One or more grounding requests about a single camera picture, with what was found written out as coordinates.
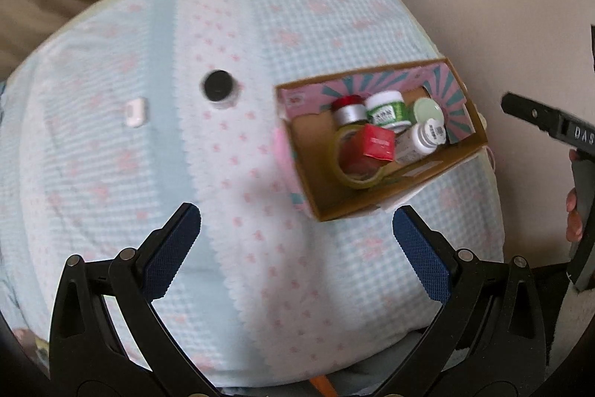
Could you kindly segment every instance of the bedding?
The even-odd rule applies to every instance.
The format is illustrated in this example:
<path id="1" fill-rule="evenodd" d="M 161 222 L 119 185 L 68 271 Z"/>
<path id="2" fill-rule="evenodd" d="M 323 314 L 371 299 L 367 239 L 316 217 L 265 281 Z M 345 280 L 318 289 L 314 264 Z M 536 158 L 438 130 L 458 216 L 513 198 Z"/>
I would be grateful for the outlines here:
<path id="1" fill-rule="evenodd" d="M 345 393 L 379 383 L 386 374 L 341 369 L 380 355 L 388 360 L 378 372 L 394 368 L 439 305 L 392 235 L 393 206 L 325 223 L 296 210 L 303 198 L 286 189 L 274 157 L 273 85 L 436 57 L 400 0 L 94 6 L 29 56 L 0 98 L 0 291 L 10 323 L 47 339 L 68 256 L 114 257 L 192 202 L 200 237 L 154 307 L 215 386 L 320 374 L 343 375 Z M 213 69 L 242 84 L 235 108 L 212 110 L 202 97 L 200 79 Z M 123 107 L 138 97 L 149 119 L 129 128 Z M 455 248 L 502 260 L 485 153 L 409 204 Z M 108 305 L 129 356 L 144 364 Z"/>

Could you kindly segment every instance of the orange object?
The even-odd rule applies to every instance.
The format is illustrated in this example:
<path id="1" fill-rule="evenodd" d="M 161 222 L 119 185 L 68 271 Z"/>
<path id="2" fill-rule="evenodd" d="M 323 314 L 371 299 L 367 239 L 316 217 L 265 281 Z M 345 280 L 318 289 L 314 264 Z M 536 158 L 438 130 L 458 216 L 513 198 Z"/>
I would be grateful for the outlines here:
<path id="1" fill-rule="evenodd" d="M 338 165 L 346 175 L 374 175 L 395 156 L 395 132 L 364 125 L 339 149 Z"/>
<path id="2" fill-rule="evenodd" d="M 318 377 L 313 377 L 310 379 L 310 383 L 324 397 L 338 397 L 337 391 L 334 389 L 326 375 L 319 375 Z"/>

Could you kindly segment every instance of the yellow tape roll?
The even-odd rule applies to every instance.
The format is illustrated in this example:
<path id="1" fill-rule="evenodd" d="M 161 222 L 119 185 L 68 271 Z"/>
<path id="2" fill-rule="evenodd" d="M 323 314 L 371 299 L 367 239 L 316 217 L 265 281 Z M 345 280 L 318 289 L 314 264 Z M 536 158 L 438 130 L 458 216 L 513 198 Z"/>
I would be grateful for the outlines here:
<path id="1" fill-rule="evenodd" d="M 341 170 L 340 166 L 338 166 L 338 151 L 341 148 L 341 145 L 353 137 L 362 128 L 363 125 L 347 125 L 341 127 L 332 138 L 328 151 L 328 163 L 332 173 L 341 184 L 351 187 L 352 189 L 369 189 L 378 184 L 385 176 L 385 168 L 381 167 L 371 178 L 359 180 L 349 177 Z"/>

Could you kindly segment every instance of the red box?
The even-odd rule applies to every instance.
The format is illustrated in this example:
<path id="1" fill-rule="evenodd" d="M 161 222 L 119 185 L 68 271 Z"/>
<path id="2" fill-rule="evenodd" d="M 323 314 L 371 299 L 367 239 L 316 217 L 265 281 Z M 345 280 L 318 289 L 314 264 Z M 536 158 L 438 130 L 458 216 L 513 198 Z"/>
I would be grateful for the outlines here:
<path id="1" fill-rule="evenodd" d="M 366 124 L 339 150 L 338 164 L 346 175 L 374 175 L 395 156 L 395 132 Z"/>

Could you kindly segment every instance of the human hand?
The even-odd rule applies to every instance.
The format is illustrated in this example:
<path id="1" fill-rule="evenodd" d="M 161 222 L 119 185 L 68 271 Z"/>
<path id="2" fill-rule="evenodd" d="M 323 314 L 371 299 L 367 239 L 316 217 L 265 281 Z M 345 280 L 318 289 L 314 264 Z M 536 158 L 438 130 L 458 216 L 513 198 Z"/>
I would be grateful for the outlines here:
<path id="1" fill-rule="evenodd" d="M 578 160 L 576 150 L 571 150 L 568 156 L 570 157 L 571 162 Z M 576 189 L 570 190 L 566 196 L 566 211 L 568 213 L 566 239 L 571 243 L 575 243 L 582 239 L 582 221 L 576 210 Z"/>

